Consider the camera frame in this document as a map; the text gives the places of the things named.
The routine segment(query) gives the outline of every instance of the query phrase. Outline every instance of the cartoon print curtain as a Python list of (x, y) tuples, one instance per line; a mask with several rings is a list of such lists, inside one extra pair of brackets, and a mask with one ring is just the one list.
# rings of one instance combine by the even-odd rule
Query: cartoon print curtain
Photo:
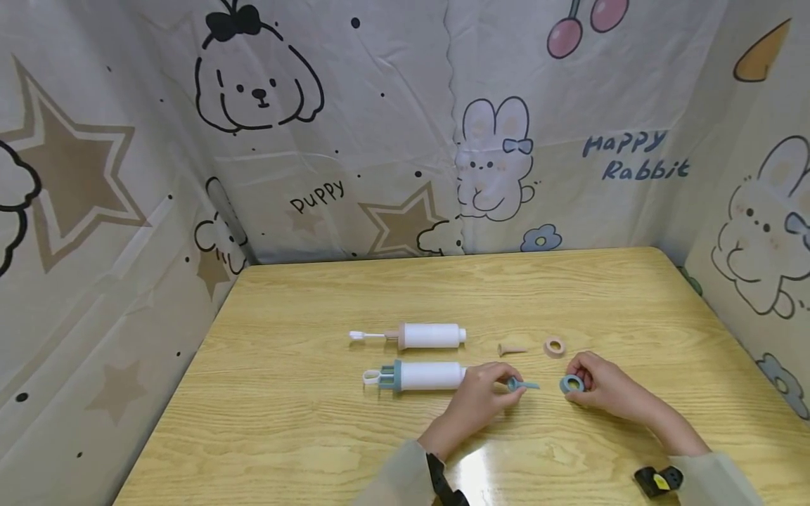
[(810, 419), (810, 5), (0, 5), (10, 504), (110, 501), (251, 262), (653, 245)]

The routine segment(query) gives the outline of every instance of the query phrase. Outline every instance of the star pattern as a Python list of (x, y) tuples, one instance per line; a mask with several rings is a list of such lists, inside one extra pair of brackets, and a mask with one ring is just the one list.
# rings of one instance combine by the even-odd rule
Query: star pattern
[(399, 206), (385, 206), (358, 202), (358, 206), (377, 227), (377, 237), (369, 255), (375, 253), (404, 253), (412, 256), (424, 254), (418, 238), (422, 231), (447, 220), (436, 212), (433, 187), (430, 181), (421, 186)]
[(200, 252), (200, 262), (197, 265), (197, 277), (205, 283), (205, 288), (208, 290), (208, 296), (211, 297), (211, 300), (214, 299), (216, 285), (231, 280), (231, 277), (228, 275), (228, 270), (225, 268), (224, 261), (220, 259), (220, 254), (216, 249), (214, 251)]
[(315, 227), (323, 222), (323, 217), (320, 215), (316, 215), (311, 210), (305, 210), (303, 213), (298, 212), (297, 210), (287, 210), (285, 211), (287, 216), (292, 221), (292, 231), (296, 232), (298, 230), (306, 230), (313, 236), (315, 234)]
[(40, 259), (49, 272), (102, 223), (150, 226), (119, 177), (134, 127), (76, 123), (14, 58), (23, 126), (0, 134), (37, 170), (42, 191), (32, 204)]
[(104, 366), (104, 386), (101, 391), (85, 406), (85, 411), (107, 411), (113, 425), (121, 421), (126, 407), (135, 399), (147, 394), (147, 390), (138, 383), (140, 360), (128, 367), (119, 369), (111, 365)]

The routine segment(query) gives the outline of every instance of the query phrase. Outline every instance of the sleeve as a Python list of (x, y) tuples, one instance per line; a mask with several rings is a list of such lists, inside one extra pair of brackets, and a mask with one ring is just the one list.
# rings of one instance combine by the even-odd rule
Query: sleeve
[(684, 475), (678, 489), (683, 506), (764, 506), (745, 474), (725, 453), (669, 457)]
[(407, 441), (383, 465), (377, 477), (355, 499), (354, 506), (430, 506), (435, 499), (428, 455), (414, 440)]

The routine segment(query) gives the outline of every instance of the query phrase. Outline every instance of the yellow label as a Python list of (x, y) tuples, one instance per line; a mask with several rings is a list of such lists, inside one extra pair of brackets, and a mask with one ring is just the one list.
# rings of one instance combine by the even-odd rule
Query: yellow label
[(653, 481), (661, 490), (671, 490), (667, 480), (665, 480), (660, 474), (653, 474)]

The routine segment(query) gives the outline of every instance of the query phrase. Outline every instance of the beige ring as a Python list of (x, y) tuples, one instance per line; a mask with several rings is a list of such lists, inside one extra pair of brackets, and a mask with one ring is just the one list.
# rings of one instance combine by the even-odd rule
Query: beige ring
[(565, 343), (559, 338), (548, 338), (543, 344), (543, 351), (551, 358), (559, 359), (565, 355)]

